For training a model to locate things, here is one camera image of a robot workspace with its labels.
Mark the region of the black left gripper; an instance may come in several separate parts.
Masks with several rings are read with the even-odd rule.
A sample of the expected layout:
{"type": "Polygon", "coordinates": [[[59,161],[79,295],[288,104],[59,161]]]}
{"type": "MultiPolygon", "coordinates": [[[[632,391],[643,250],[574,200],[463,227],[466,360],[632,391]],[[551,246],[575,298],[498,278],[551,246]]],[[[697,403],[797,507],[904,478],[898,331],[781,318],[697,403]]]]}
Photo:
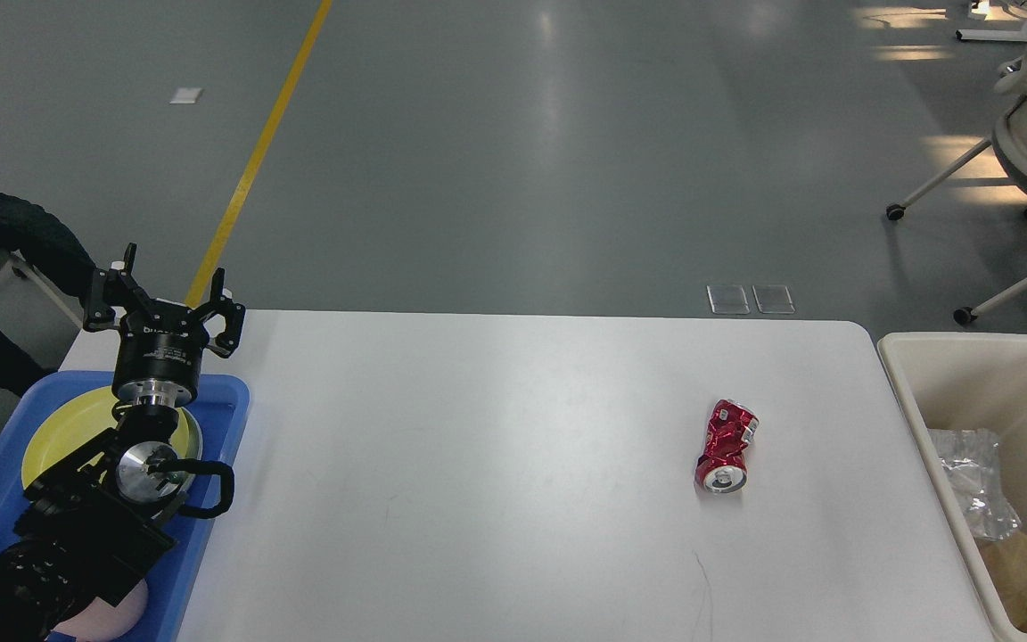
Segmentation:
{"type": "Polygon", "coordinates": [[[231,358],[242,342],[246,308],[225,288],[226,270],[217,267],[210,297],[182,316],[179,332],[166,332],[160,304],[135,280],[137,243],[105,271],[94,269],[83,304],[83,329],[118,329],[119,352],[111,393],[135,405],[187,406],[199,395],[202,353],[231,358]],[[212,318],[223,328],[211,334],[212,318]]]}

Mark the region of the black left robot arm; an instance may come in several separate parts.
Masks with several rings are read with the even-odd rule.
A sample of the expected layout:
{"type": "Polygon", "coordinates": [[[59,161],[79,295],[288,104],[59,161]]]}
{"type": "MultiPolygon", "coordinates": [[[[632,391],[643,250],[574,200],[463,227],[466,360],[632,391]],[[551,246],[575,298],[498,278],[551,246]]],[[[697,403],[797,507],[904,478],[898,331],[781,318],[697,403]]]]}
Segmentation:
{"type": "Polygon", "coordinates": [[[245,307],[210,276],[197,308],[148,296],[132,276],[137,247],[94,272],[82,326],[118,330],[111,378],[117,423],[74,448],[26,485],[0,553],[0,641],[41,641],[96,600],[117,606],[175,547],[175,517],[216,519],[231,508],[230,464],[183,457],[172,447],[183,407],[199,394],[205,350],[239,347],[245,307]]]}

